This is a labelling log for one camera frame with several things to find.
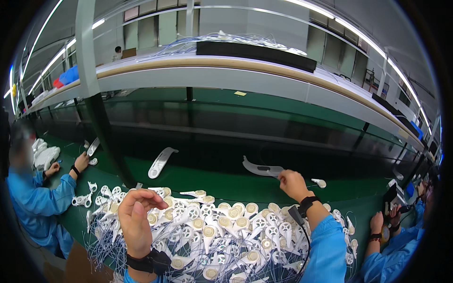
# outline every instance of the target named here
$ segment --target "pile of plastic parts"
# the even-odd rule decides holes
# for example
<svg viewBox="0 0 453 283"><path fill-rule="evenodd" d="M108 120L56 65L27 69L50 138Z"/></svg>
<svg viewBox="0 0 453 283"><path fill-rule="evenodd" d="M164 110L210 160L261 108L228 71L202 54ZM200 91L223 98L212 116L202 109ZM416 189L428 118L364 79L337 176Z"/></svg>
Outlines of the pile of plastic parts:
<svg viewBox="0 0 453 283"><path fill-rule="evenodd" d="M124 274L125 245L118 220L118 206L126 193L103 186L96 197L99 206L87 213L86 249L95 269L106 263ZM153 236L152 248L165 252L172 260L166 276L169 282L298 282L309 259L310 227L303 229L289 215L289 206L270 203L258 211L258 205L222 202L203 190L182 192L194 199L172 197L167 187L156 191L169 205L166 210L152 209L148 222ZM349 217L338 210L332 216L340 222L348 244L346 263L355 273L357 240Z"/></svg>
<svg viewBox="0 0 453 283"><path fill-rule="evenodd" d="M145 58L139 58L136 62L142 62L149 60L150 58L158 58L162 56L183 54L194 52L197 47L196 43L199 41L216 41L216 42L230 42L230 43L242 43L242 44L251 44L257 46L264 46L268 48L274 48L278 50L283 50L286 52L294 53L300 56L306 56L307 54L302 50L286 47L283 44L279 44L272 38L266 38L259 34L226 34L223 31L218 33L211 33L207 35L192 36L192 37L182 37L176 39L169 45L164 46L162 50L157 53L154 53Z"/></svg>
<svg viewBox="0 0 453 283"><path fill-rule="evenodd" d="M60 148L53 146L48 148L43 139L36 139L32 145L33 167L37 170L48 170L50 165L57 160L60 155Z"/></svg>

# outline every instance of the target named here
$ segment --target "yellow object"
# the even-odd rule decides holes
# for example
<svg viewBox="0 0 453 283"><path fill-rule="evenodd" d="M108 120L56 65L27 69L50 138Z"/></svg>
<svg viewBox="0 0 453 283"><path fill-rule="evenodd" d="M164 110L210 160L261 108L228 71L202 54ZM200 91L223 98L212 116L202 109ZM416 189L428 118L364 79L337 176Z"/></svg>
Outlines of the yellow object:
<svg viewBox="0 0 453 283"><path fill-rule="evenodd" d="M237 94L237 95L240 95L240 96L246 95L245 92L241 92L241 91L236 91L234 94Z"/></svg>

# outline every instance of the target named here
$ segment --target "person in background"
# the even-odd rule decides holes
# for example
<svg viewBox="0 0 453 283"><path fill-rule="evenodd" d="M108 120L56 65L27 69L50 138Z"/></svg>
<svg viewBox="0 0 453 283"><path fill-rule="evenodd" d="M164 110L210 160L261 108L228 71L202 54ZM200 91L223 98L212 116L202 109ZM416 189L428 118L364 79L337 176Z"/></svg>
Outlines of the person in background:
<svg viewBox="0 0 453 283"><path fill-rule="evenodd" d="M123 51L121 50L121 46L115 47L115 54L113 54L112 62L121 60L123 58Z"/></svg>
<svg viewBox="0 0 453 283"><path fill-rule="evenodd" d="M401 213L398 213L401 205L394 207L390 212L391 239L389 245L380 252L380 234L384 218L382 212L376 213L370 221L371 237L365 253L365 259L360 274L355 278L356 282L393 282L401 274L403 268L409 262L417 248L429 214L433 207L433 186L427 190L422 199L425 199L425 207L421 200L415 205L416 221L411 228L405 229L400 226Z"/></svg>
<svg viewBox="0 0 453 283"><path fill-rule="evenodd" d="M62 214L71 205L76 187L77 175L74 169L61 177L61 184L54 190L43 187L43 183L60 170L58 162L47 171L33 175L32 162L34 131L23 131L16 123L11 129L10 168L6 178L14 211L26 233L38 245L47 248L56 256L67 258L73 243L68 231L57 222L55 215ZM88 166L87 153L82 153L74 167L82 172Z"/></svg>
<svg viewBox="0 0 453 283"><path fill-rule="evenodd" d="M279 180L280 188L297 202L314 196L298 172L284 170L280 173ZM129 191L118 208L127 253L135 259L142 259L150 252L153 237L147 213L155 207L165 209L168 205L154 191L138 189ZM334 220L319 201L313 201L306 213L312 231L311 251L310 261L300 282L344 282L346 243L341 224ZM165 283L167 279L129 266L124 282Z"/></svg>

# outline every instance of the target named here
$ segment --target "blue uniform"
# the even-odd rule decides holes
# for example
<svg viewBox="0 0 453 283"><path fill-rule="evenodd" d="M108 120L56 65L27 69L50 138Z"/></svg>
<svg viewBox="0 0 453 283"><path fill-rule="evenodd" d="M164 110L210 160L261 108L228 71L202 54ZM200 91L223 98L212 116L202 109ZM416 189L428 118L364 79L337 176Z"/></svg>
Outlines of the blue uniform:
<svg viewBox="0 0 453 283"><path fill-rule="evenodd" d="M327 216L311 234L310 261L300 283L344 282L346 275L346 243L343 228L334 218ZM125 283L136 283L126 271ZM152 283L165 283L165 278L157 278Z"/></svg>
<svg viewBox="0 0 453 283"><path fill-rule="evenodd" d="M61 177L61 184L54 190L41 187L43 172L17 173L10 167L6 178L14 211L22 227L38 245L52 253L58 245L65 258L71 250L73 239L57 223L54 215L62 214L71 205L76 181L69 175Z"/></svg>
<svg viewBox="0 0 453 283"><path fill-rule="evenodd" d="M393 282L401 274L424 233L422 201L415 206L415 212L417 223L414 227L402 227L382 253L372 253L365 258L360 270L364 282Z"/></svg>

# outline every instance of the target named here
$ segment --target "hand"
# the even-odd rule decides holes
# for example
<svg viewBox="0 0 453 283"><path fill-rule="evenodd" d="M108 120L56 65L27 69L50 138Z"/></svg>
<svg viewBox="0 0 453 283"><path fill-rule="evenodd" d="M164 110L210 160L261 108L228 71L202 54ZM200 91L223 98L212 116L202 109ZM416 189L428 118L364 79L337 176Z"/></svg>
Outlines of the hand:
<svg viewBox="0 0 453 283"><path fill-rule="evenodd" d="M314 196L314 193L307 189L305 180L299 172L283 170L278 179L280 180L280 189L297 202L301 202L306 197Z"/></svg>
<svg viewBox="0 0 453 283"><path fill-rule="evenodd" d="M148 222L148 211L152 208L166 209L168 204L148 189L131 190L118 208L127 253L136 259L147 256L151 249L153 236Z"/></svg>
<svg viewBox="0 0 453 283"><path fill-rule="evenodd" d="M370 220L370 228L372 234L380 234L382 231L382 225L384 225L384 217L382 211L376 212L376 214Z"/></svg>
<svg viewBox="0 0 453 283"><path fill-rule="evenodd" d="M398 223L400 222L401 218L401 212L398 212L398 210L401 208L401 204L394 206L393 209L390 211L390 224L392 224L392 227L396 227Z"/></svg>
<svg viewBox="0 0 453 283"><path fill-rule="evenodd" d="M88 167L89 156L87 152L84 151L79 157L77 157L76 161L74 162L74 166L77 168L79 173L81 173L85 168Z"/></svg>
<svg viewBox="0 0 453 283"><path fill-rule="evenodd" d="M46 177L49 178L50 176L52 176L59 170L60 170L60 163L58 163L58 162L52 163L52 165L50 165L50 168L45 172Z"/></svg>

